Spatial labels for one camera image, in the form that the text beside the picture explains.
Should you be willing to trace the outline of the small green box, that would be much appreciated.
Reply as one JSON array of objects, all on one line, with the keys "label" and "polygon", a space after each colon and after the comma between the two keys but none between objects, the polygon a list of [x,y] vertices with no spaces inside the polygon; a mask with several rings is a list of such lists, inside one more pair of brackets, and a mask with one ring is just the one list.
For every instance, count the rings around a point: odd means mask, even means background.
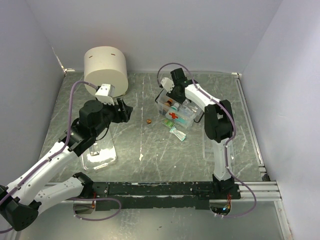
[{"label": "small green box", "polygon": [[167,118],[163,121],[163,124],[170,129],[175,126],[175,123]]}]

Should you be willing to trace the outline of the teal-edged clear bag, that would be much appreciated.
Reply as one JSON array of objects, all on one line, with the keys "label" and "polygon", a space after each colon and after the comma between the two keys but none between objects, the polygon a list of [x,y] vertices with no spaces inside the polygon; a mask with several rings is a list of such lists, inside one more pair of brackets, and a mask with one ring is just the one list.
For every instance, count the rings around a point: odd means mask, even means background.
[{"label": "teal-edged clear bag", "polygon": [[176,124],[178,124],[178,125],[186,128],[186,129],[188,129],[188,128],[190,128],[190,127],[192,126],[192,124],[193,124],[193,122],[194,122],[194,119],[193,119],[193,118],[190,118],[190,117],[185,118],[185,117],[179,116],[178,118],[176,118],[176,119],[174,120],[174,122],[175,122]]},{"label": "teal-edged clear bag", "polygon": [[188,118],[194,119],[198,114],[198,107],[186,99],[183,104],[180,105],[178,112]]}]

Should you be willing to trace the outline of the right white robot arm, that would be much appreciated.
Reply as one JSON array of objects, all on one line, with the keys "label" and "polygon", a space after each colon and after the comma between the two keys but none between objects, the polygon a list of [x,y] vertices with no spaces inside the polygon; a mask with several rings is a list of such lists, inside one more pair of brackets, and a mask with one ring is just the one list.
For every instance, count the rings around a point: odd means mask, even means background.
[{"label": "right white robot arm", "polygon": [[187,79],[182,68],[173,70],[171,78],[160,83],[170,98],[183,103],[189,100],[204,113],[204,132],[213,147],[214,172],[212,193],[218,199],[229,194],[235,184],[231,170],[232,150],[229,146],[235,137],[235,121],[231,103],[206,92],[194,79]]}]

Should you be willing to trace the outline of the clear plastic medicine box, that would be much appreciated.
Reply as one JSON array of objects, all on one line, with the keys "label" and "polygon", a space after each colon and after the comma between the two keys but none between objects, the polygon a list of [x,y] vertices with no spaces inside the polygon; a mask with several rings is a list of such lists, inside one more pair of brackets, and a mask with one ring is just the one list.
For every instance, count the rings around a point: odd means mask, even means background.
[{"label": "clear plastic medicine box", "polygon": [[[169,100],[171,98],[169,98],[167,96],[167,91],[166,90],[161,90],[161,92],[159,93],[159,95],[155,98],[155,102],[157,104],[157,108],[158,108],[158,112],[160,115],[165,116],[167,119],[169,119],[170,121],[173,121],[175,123],[175,119],[177,119],[178,117],[182,117],[182,118],[187,118],[185,115],[180,114],[179,111],[177,111],[176,114],[168,114],[168,110],[170,109],[170,107],[165,107],[164,106],[164,102],[166,102],[167,100]],[[193,118],[193,123],[195,121],[198,121],[201,118],[201,115],[203,113],[203,111],[201,110],[201,108],[199,106],[198,107],[198,113],[195,116],[195,118]]]}]

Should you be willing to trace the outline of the clear divider tray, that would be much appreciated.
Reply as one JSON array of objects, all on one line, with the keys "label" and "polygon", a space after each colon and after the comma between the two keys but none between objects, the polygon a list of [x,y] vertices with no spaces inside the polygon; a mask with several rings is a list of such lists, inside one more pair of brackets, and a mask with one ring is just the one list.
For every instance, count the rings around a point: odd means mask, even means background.
[{"label": "clear divider tray", "polygon": [[[211,140],[208,138],[205,128],[202,128],[202,150],[203,150],[203,158],[207,162],[213,163],[224,163],[225,160],[225,145],[229,138],[223,139],[221,142],[217,142],[215,140]],[[235,163],[235,153],[234,153],[234,145],[233,141],[230,140],[227,143],[227,160],[228,164],[232,165]]]}]

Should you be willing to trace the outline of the white green-label bottle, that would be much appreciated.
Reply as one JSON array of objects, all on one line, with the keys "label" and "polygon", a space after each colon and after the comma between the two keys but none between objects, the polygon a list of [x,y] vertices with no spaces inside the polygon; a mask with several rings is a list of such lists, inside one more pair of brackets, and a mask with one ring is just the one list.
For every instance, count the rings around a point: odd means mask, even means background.
[{"label": "white green-label bottle", "polygon": [[170,108],[169,108],[169,110],[168,110],[168,114],[169,115],[172,115],[172,114],[176,114],[177,112],[178,112],[178,110],[179,110],[179,106],[180,106],[180,104],[179,103],[174,103]]}]

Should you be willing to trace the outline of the brown orange-cap bottle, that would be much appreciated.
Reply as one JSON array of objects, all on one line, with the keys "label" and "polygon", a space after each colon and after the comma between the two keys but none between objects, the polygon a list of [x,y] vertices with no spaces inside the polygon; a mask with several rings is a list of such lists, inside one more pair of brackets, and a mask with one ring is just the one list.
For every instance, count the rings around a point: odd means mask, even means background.
[{"label": "brown orange-cap bottle", "polygon": [[166,107],[166,108],[170,108],[173,104],[173,100],[172,99],[168,99],[166,102],[163,103],[163,105]]}]

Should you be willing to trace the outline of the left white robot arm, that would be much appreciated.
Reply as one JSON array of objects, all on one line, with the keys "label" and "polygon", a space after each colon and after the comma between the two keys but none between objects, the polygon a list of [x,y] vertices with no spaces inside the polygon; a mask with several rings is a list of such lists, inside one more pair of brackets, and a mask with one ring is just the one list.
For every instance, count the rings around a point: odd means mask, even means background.
[{"label": "left white robot arm", "polygon": [[70,125],[70,131],[53,145],[50,151],[26,173],[6,186],[0,187],[0,214],[15,231],[30,226],[45,210],[72,198],[91,199],[94,182],[78,172],[68,180],[47,189],[44,186],[70,161],[80,157],[111,123],[127,123],[133,107],[117,98],[115,105],[103,104],[97,99],[84,103],[79,117]]}]

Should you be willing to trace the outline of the teal white sachet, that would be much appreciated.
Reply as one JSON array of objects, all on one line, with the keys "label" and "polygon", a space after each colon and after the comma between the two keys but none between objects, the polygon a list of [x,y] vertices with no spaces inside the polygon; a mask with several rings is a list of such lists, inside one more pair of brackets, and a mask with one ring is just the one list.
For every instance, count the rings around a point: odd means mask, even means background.
[{"label": "teal white sachet", "polygon": [[186,134],[178,130],[175,126],[172,127],[169,132],[175,135],[181,142],[183,142],[186,138]]}]

